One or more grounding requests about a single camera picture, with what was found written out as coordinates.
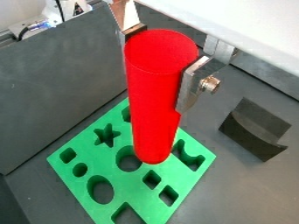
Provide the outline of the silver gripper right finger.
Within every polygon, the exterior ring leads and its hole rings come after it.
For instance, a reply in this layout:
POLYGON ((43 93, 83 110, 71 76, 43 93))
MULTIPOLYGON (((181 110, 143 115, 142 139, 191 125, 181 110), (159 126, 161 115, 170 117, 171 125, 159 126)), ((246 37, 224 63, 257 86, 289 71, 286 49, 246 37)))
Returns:
POLYGON ((203 92, 214 94, 221 87, 216 73, 225 68, 238 53, 238 48, 221 39, 207 36, 202 55, 183 70, 177 111, 183 114, 203 92))

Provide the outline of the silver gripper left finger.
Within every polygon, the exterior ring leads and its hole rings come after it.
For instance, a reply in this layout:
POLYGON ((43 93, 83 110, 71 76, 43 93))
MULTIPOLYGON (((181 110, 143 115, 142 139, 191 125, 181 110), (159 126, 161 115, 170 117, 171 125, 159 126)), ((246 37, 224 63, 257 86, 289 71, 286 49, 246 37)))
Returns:
POLYGON ((118 36, 122 46, 142 31, 147 25, 141 22, 134 0, 107 0, 118 24, 118 36))

